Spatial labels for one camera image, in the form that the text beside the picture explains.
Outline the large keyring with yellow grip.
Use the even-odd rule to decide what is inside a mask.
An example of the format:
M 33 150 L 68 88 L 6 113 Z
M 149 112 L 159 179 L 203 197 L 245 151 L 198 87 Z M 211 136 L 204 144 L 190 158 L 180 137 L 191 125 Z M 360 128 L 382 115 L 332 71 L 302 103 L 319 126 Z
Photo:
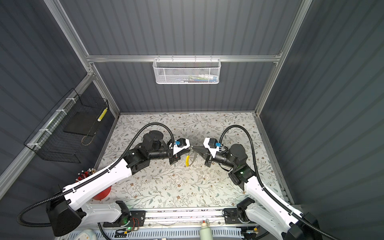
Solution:
M 199 154 L 197 153 L 195 148 L 191 147 L 190 152 L 188 153 L 188 155 L 186 157 L 186 162 L 185 162 L 186 167 L 191 167 L 192 164 L 196 161 L 198 155 Z

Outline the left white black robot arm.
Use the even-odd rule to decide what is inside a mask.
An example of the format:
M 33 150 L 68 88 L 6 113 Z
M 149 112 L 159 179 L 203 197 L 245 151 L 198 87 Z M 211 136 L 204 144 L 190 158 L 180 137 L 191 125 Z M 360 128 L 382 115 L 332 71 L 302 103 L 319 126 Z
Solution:
M 148 167 L 151 160 L 169 159 L 170 164 L 173 164 L 180 160 L 181 155 L 190 151 L 188 139 L 165 142 L 163 137 L 160 131 L 150 131 L 143 136 L 141 143 L 124 153 L 121 160 L 116 160 L 86 179 L 66 186 L 64 189 L 69 193 L 49 201 L 46 212 L 54 235 L 64 236 L 84 223 L 90 217 L 83 209 L 84 204 L 116 182 Z

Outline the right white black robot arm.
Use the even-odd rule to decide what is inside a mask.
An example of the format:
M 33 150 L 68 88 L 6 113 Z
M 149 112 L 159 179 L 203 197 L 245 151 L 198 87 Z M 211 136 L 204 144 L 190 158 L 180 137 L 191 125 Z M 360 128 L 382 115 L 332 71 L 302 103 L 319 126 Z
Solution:
M 237 214 L 242 222 L 254 222 L 278 240 L 321 240 L 323 237 L 314 230 L 319 226 L 311 214 L 302 214 L 258 180 L 256 173 L 247 164 L 245 148 L 232 145 L 226 152 L 209 145 L 193 147 L 206 161 L 206 166 L 215 162 L 231 168 L 232 182 L 245 191 L 248 198 L 237 204 Z

